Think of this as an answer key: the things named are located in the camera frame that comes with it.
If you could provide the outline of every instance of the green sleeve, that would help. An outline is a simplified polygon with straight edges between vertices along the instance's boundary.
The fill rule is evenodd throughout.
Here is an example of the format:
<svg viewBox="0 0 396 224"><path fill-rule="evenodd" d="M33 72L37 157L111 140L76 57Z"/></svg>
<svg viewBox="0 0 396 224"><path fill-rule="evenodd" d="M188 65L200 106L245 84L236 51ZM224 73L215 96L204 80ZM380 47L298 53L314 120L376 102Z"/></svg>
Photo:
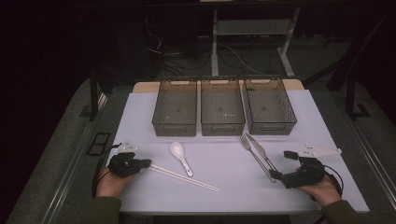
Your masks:
<svg viewBox="0 0 396 224"><path fill-rule="evenodd" d="M347 201L339 201L322 209L329 224L365 224L369 223L359 215Z"/></svg>
<svg viewBox="0 0 396 224"><path fill-rule="evenodd" d="M82 220L86 223L118 224L121 201L111 197L97 197L92 200L87 215Z"/></svg>

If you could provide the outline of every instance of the floor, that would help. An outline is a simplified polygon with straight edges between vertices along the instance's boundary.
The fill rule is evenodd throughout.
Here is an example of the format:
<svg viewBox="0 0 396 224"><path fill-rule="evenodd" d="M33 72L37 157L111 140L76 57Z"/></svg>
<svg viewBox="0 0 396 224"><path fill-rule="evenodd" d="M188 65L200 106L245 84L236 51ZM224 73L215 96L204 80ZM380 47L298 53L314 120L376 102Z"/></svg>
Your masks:
<svg viewBox="0 0 396 224"><path fill-rule="evenodd" d="M336 62L349 45L341 42L324 46L324 42L320 36L292 39L288 57L295 78L305 80ZM276 47L281 45L281 39L272 37L222 39L219 42L219 72L238 76L260 72L286 78L276 53ZM202 53L198 57L186 58L179 52L170 52L154 80L161 76L210 76L209 47L210 41L203 38ZM304 87L311 91L335 144L343 149L342 157L370 208L368 214L362 215L372 223L394 223L396 205L392 199L395 191L392 180L396 180L396 127L360 85L356 89L356 103L363 104L370 117L351 120L344 109L345 88L338 92L326 88L331 75ZM89 81L81 84L8 223L79 223L83 219L92 199L91 182L99 159L86 155L86 151L96 133L109 133L107 146L112 145L131 90L132 86L120 84L112 93L105 94L97 118L89 121L85 113L90 104ZM292 224L314 223L319 217L320 214L289 216ZM260 222L260 217L243 220L245 223L271 223Z"/></svg>

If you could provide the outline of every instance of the silver fork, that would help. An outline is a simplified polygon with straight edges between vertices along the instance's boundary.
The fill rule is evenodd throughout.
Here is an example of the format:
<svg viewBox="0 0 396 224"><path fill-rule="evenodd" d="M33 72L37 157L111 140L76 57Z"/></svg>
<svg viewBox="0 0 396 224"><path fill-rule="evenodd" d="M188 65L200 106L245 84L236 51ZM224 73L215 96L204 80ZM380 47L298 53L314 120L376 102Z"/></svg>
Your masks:
<svg viewBox="0 0 396 224"><path fill-rule="evenodd" d="M264 172L267 174L268 178L270 178L270 180L275 183L276 180L273 179L270 175L270 172L268 170L268 168L262 163L262 161L256 156L256 154L254 154L254 152L251 150L251 146L250 143L248 142L247 138L245 137L244 134L241 135L241 143L242 146L251 153L251 155L253 155L254 159L256 159L256 161L259 163L260 167L264 170Z"/></svg>

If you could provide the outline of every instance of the hand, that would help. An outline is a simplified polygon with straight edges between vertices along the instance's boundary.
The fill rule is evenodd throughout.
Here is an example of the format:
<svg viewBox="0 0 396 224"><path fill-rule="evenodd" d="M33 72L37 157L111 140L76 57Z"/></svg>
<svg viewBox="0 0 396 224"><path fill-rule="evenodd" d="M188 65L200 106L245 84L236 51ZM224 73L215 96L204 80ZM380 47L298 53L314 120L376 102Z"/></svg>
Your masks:
<svg viewBox="0 0 396 224"><path fill-rule="evenodd" d="M314 197L322 207L342 200L334 183L327 175L325 175L323 180L316 185L302 186L297 189Z"/></svg>
<svg viewBox="0 0 396 224"><path fill-rule="evenodd" d="M118 198L123 188L131 182L135 175L127 177L119 177L110 172L106 167L99 174L99 178L103 177L96 188L96 197L115 197Z"/></svg>

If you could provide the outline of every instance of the white table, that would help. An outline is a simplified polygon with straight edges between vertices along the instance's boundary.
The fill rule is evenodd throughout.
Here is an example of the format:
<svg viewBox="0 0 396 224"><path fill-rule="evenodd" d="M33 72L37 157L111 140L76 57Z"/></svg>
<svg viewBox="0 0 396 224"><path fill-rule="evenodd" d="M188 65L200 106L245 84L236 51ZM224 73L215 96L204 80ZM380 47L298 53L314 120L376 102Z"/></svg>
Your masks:
<svg viewBox="0 0 396 224"><path fill-rule="evenodd" d="M298 161L283 157L284 150L298 151L305 143L336 148L309 91L286 85L298 122L290 135L255 135L276 168L295 172ZM204 189L150 170L142 170L120 196L121 211L149 215L278 215L318 212L317 203L297 189L272 183L252 155L243 149L238 136L202 136L198 112L195 137L158 137L151 124L158 83L138 83L126 103L114 144L131 140L138 159L186 175L169 146L180 142L194 179L220 189ZM344 199L358 212L368 212L355 181L340 155L319 158L344 179Z"/></svg>

